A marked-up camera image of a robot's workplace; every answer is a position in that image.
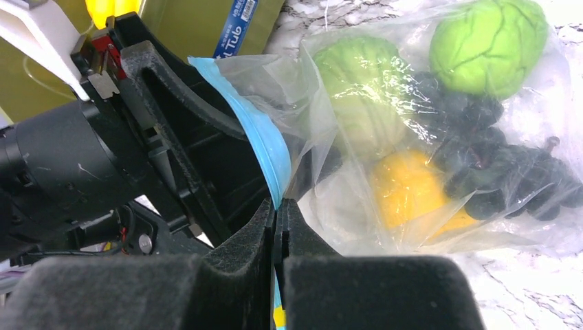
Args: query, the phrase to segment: yellow object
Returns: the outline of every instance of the yellow object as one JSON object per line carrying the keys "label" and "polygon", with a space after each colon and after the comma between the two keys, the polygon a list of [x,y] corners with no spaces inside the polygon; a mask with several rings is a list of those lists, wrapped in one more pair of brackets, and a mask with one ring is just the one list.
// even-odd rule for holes
{"label": "yellow object", "polygon": [[85,5],[95,26],[102,29],[105,28],[107,17],[140,12],[142,0],[85,0]]}
{"label": "yellow object", "polygon": [[277,328],[285,327],[285,312],[281,306],[274,309],[274,321]]}
{"label": "yellow object", "polygon": [[[373,169],[371,187],[387,228],[393,229],[451,202],[443,192],[439,170],[420,151],[393,153]],[[476,223],[464,209],[458,211],[436,237]]]}

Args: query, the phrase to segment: black cable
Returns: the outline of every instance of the black cable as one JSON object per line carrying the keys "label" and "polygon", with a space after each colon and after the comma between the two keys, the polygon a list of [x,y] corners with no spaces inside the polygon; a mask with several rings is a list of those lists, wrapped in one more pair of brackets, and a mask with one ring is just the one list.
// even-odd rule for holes
{"label": "black cable", "polygon": [[[35,256],[46,258],[49,256],[112,256],[121,251],[127,251],[127,245],[129,244],[129,239],[133,236],[135,232],[135,214],[133,210],[128,205],[122,206],[128,212],[128,231],[126,233],[126,238],[122,242],[119,242],[117,246],[113,249],[101,252],[88,252],[88,251],[78,251],[78,250],[59,250],[59,251],[40,251],[40,252],[27,252],[27,256]],[[118,218],[121,220],[120,212],[115,209],[118,214]]]}
{"label": "black cable", "polygon": [[41,252],[27,252],[27,256],[38,256],[41,258],[46,258],[49,256],[113,256],[121,252],[122,244],[117,244],[116,247],[107,251],[101,252],[89,252],[89,251],[77,251],[77,250],[59,250],[59,251],[41,251]]}

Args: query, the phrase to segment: green cabbage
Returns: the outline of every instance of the green cabbage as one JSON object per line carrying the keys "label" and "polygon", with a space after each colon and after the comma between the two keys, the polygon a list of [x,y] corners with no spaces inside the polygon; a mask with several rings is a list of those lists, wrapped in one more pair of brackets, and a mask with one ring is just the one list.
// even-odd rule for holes
{"label": "green cabbage", "polygon": [[397,48],[382,38],[342,38],[313,61],[356,155],[378,159],[392,153],[405,134],[402,115],[410,108],[408,64]]}
{"label": "green cabbage", "polygon": [[530,0],[480,0],[442,21],[430,46],[432,72],[448,89],[505,99],[538,62],[548,25]]}

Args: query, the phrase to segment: metal screw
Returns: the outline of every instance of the metal screw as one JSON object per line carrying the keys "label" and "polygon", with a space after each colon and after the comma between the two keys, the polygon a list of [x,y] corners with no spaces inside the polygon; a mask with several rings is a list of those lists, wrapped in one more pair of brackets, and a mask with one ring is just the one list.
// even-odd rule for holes
{"label": "metal screw", "polygon": [[145,254],[152,252],[152,239],[146,234],[141,234],[137,239],[137,244],[140,246],[140,251]]}

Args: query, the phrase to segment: red component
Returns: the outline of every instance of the red component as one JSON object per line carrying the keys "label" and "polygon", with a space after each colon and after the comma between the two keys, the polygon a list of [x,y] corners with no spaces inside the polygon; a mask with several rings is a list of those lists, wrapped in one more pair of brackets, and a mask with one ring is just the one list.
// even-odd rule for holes
{"label": "red component", "polygon": [[115,64],[114,71],[117,73],[118,79],[124,79],[127,77],[122,69],[122,56],[120,51],[115,47],[108,34],[91,40],[91,44],[98,52],[104,54],[104,56],[109,56],[109,59],[113,60],[113,63]]}

